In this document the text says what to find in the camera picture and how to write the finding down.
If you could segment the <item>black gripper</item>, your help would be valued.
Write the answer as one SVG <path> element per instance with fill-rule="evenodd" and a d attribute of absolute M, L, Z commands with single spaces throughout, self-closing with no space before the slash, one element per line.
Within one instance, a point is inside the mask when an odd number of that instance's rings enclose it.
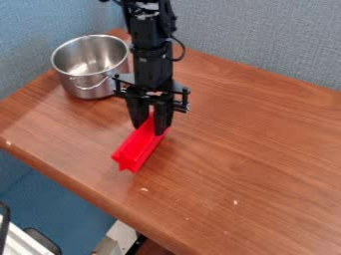
<path fill-rule="evenodd" d="M 134 71 L 115 74 L 114 95 L 127 99 L 133 125 L 139 128 L 150 116 L 150 104 L 155 108 L 155 135 L 162 135 L 171 126 L 173 111 L 189 111 L 189 87 L 173 79 L 171 49 L 133 49 Z"/>

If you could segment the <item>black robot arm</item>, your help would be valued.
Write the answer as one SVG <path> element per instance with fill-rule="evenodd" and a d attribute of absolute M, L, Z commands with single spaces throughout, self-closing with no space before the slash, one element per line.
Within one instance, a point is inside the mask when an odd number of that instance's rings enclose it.
<path fill-rule="evenodd" d="M 131 121 L 139 128 L 154 110 L 155 135 L 163 135 L 171 127 L 173 113 L 189 111 L 189 87 L 173 79 L 173 63 L 185 53 L 173 56 L 173 42 L 185 44 L 173 35 L 177 30 L 177 15 L 171 0 L 99 0 L 114 1 L 123 10 L 129 34 L 134 72 L 114 74 L 115 96 L 127 103 Z"/>

